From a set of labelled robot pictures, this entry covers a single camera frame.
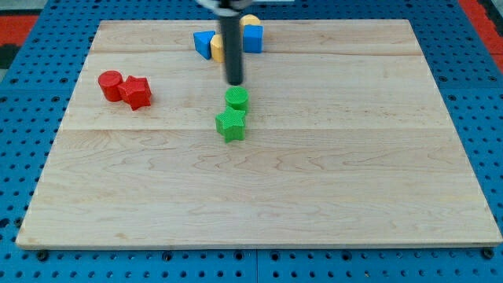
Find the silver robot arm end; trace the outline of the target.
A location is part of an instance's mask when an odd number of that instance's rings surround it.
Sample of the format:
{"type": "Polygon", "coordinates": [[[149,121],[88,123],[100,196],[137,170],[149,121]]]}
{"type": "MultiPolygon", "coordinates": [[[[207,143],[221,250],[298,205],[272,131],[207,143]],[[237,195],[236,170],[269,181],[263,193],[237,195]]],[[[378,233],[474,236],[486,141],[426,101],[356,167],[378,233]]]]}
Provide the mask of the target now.
{"type": "Polygon", "coordinates": [[[237,13],[250,6],[292,5],[295,0],[196,0],[196,2],[214,14],[237,13]]]}

